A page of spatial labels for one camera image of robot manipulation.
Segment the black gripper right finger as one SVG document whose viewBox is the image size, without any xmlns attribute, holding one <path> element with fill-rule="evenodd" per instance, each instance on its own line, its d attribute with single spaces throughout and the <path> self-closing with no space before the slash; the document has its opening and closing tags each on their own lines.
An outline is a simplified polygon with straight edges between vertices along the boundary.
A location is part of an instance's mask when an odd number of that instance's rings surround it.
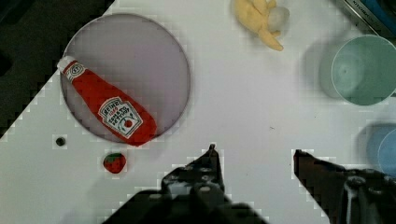
<svg viewBox="0 0 396 224">
<path fill-rule="evenodd" d="M 300 149 L 294 174 L 331 224 L 396 224 L 395 178 L 374 169 L 347 169 Z"/>
</svg>

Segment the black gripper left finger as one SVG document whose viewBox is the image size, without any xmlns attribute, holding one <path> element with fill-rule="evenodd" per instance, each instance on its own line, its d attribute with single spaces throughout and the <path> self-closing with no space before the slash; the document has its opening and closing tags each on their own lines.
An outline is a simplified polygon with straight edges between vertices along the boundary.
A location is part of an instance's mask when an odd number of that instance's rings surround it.
<svg viewBox="0 0 396 224">
<path fill-rule="evenodd" d="M 103 224 L 268 224 L 250 206 L 225 195 L 214 145 L 177 167 L 158 190 L 137 192 Z"/>
</svg>

